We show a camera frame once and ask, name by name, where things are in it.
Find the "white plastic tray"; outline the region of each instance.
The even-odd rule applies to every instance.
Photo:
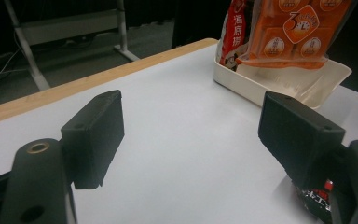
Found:
[[[349,67],[331,60],[317,70],[296,67],[259,68],[240,64],[237,72],[215,62],[213,78],[260,106],[266,91],[276,91],[317,109],[350,74]]]

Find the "table edge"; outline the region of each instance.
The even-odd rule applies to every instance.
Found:
[[[94,75],[90,75],[88,77],[83,77],[81,79],[77,79],[75,81],[68,82],[45,91],[40,91],[1,104],[0,121],[36,109],[40,106],[51,104],[65,97],[104,84],[105,82],[124,77],[142,69],[146,69],[147,67],[167,62],[168,60],[183,56],[199,49],[207,48],[216,43],[216,39],[205,38],[200,41],[187,44],[175,49],[169,49],[167,51],[152,55],[139,61],[126,63],[121,66],[114,67],[106,71],[96,73]]]

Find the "red package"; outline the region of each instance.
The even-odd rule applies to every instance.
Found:
[[[246,0],[232,0],[223,23],[222,37],[217,47],[216,60],[223,66],[235,70],[236,59],[246,51],[245,39]]]

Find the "dark background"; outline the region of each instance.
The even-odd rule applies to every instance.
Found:
[[[172,47],[206,37],[219,39],[231,0],[124,0],[128,26],[175,18]],[[115,0],[12,0],[21,22],[37,21],[116,7]],[[0,0],[0,54],[17,49],[4,2]],[[358,91],[358,4],[327,51],[352,74],[342,86]]]

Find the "white table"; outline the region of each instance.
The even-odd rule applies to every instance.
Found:
[[[0,120],[0,174],[19,147],[60,139],[92,97],[121,90],[125,136],[103,186],[74,191],[79,223],[318,223],[257,136],[261,108],[213,81],[215,48]],[[358,139],[357,92],[338,87],[318,111],[347,130],[344,145]]]

